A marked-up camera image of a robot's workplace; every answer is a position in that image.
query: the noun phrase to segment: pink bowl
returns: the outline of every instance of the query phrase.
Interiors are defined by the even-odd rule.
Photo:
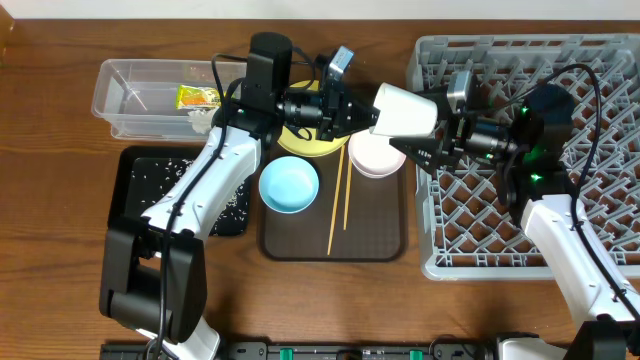
[[[362,175],[380,179],[398,171],[406,160],[406,155],[389,145],[386,136],[372,135],[364,130],[351,135],[349,159]]]

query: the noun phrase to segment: brown tray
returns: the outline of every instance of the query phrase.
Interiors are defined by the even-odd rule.
[[[277,145],[270,160],[282,156],[291,154]],[[261,202],[259,244],[267,257],[277,261],[388,262],[402,255],[407,243],[406,165],[383,179],[369,179],[352,169],[349,217],[347,230],[343,230],[349,165],[345,149],[333,245],[327,256],[340,151],[305,160],[320,177],[318,196],[307,209],[285,215]]]

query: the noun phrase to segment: white wall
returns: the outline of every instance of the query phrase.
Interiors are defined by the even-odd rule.
[[[16,19],[640,19],[640,0],[0,0],[0,4]]]

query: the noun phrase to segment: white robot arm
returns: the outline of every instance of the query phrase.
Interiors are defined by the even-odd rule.
[[[633,315],[617,299],[575,231],[570,206],[569,195],[544,195],[541,200],[529,200],[521,226],[551,268],[576,328],[580,329],[585,322],[596,321],[601,315],[608,315],[617,322],[634,321]],[[584,233],[598,259],[618,286],[626,290],[625,295],[633,307],[640,309],[638,292],[620,273],[598,239],[587,220],[581,201],[578,201],[578,217],[584,221]],[[566,349],[531,337],[500,341],[497,351],[502,360],[561,360],[567,354]]]
[[[204,149],[189,170],[171,191],[142,214],[143,218],[149,219],[149,225],[162,230],[166,228],[174,204],[213,156],[220,135],[219,127],[211,130]],[[196,239],[206,241],[227,201],[260,165],[261,149],[260,140],[252,138],[248,131],[228,127],[225,144],[218,159],[187,195],[174,223],[173,232],[189,230]]]

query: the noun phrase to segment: plastic container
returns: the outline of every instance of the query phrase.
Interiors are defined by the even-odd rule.
[[[630,278],[640,277],[640,36],[425,36],[407,69],[411,91],[446,85],[472,70],[490,101],[521,94],[554,70],[574,63],[600,78],[603,128],[581,200],[594,231]],[[594,129],[593,87],[580,70],[554,80],[574,96],[576,129],[562,161],[580,174]],[[513,109],[495,114],[513,119]],[[434,280],[552,279],[535,245],[498,203],[493,170],[462,158],[453,172],[417,172],[416,210],[422,272]]]
[[[246,73],[245,63],[218,62],[216,66],[225,90]],[[111,123],[111,135],[117,139],[204,141],[207,134],[193,129],[189,110],[175,107],[180,85],[215,87],[211,63],[107,60],[100,68],[91,110]]]
[[[404,164],[406,155],[389,145],[386,136],[373,135],[363,130],[351,136],[349,159],[362,175],[381,179],[398,171]]]

